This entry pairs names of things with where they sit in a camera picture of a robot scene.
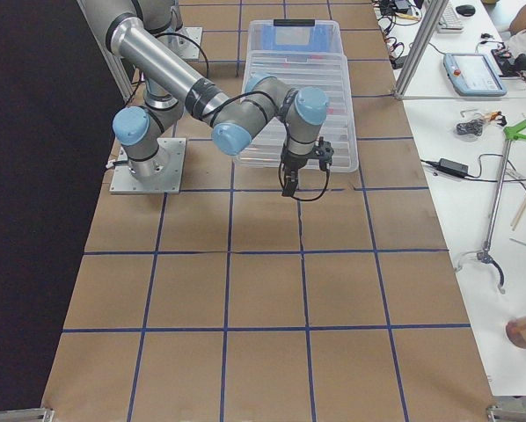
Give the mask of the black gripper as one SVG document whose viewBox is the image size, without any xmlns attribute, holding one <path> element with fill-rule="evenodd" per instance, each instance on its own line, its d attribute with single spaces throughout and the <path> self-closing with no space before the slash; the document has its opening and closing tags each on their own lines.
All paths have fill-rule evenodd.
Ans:
<svg viewBox="0 0 526 422">
<path fill-rule="evenodd" d="M 280 172 L 282 172 L 282 197 L 293 197 L 298 187 L 298 171 L 314 156 L 311 153 L 297 155 L 286 147 L 281 150 Z"/>
</svg>

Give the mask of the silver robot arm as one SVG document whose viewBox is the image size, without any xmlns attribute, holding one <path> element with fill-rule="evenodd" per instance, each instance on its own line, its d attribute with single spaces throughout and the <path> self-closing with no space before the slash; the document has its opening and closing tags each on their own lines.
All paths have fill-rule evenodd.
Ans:
<svg viewBox="0 0 526 422">
<path fill-rule="evenodd" d="M 181 17 L 178 1 L 173 1 L 170 9 L 170 23 L 167 29 L 157 35 L 174 52 L 181 52 L 186 46 L 186 28 Z"/>
<path fill-rule="evenodd" d="M 272 120 L 286 128 L 278 168 L 282 196 L 294 197 L 298 172 L 310 160 L 330 171 L 333 148 L 320 136 L 328 97 L 298 90 L 268 75 L 253 76 L 244 93 L 229 98 L 207 75 L 179 57 L 173 37 L 182 19 L 176 1 L 88 1 L 84 12 L 98 42 L 143 72 L 143 105 L 121 109 L 113 131 L 125 157 L 110 163 L 117 193 L 176 193 L 186 142 L 163 133 L 183 113 L 206 123 L 219 150 L 236 156 Z"/>
</svg>

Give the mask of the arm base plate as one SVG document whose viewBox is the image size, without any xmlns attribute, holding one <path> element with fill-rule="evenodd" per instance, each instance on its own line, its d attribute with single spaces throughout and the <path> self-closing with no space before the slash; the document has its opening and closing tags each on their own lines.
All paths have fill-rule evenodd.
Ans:
<svg viewBox="0 0 526 422">
<path fill-rule="evenodd" d="M 157 154 L 148 161 L 136 162 L 128 158 L 123 147 L 115 165 L 110 185 L 112 194 L 176 194 L 180 191 L 186 156 L 186 138 L 157 139 Z"/>
<path fill-rule="evenodd" d="M 203 29 L 199 26 L 182 27 L 177 32 L 167 32 L 169 48 L 185 61 L 199 61 Z"/>
</svg>

